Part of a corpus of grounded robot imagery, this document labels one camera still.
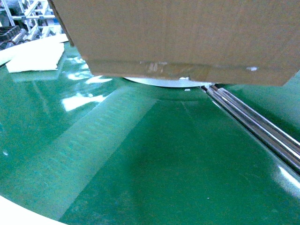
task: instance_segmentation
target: green conveyor belt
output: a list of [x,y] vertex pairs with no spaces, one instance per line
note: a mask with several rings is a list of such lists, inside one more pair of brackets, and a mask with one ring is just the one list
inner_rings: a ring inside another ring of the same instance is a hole
[[300,178],[198,88],[0,68],[0,195],[70,225],[297,225]]

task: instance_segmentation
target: brown cardboard box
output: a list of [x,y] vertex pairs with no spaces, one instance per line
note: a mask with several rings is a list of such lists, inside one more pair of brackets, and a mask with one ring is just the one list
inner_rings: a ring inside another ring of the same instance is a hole
[[300,69],[299,0],[52,0],[94,75],[283,85]]

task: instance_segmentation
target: metal rack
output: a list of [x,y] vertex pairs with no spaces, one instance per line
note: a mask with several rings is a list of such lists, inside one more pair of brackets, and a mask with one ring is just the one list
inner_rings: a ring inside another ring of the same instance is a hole
[[50,35],[61,34],[60,25],[49,25],[49,21],[55,18],[47,0],[24,0],[27,8],[24,8],[22,0],[18,0],[21,15],[12,15],[7,0],[2,0],[10,24],[15,26],[15,21],[22,22],[27,32],[18,36],[18,41],[32,41],[45,38]]

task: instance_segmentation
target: white foam sheet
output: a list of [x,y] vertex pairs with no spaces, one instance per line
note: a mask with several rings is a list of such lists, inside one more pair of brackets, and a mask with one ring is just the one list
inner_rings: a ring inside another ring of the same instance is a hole
[[56,70],[63,52],[63,43],[37,43],[30,50],[20,51],[6,64],[6,67],[10,73]]

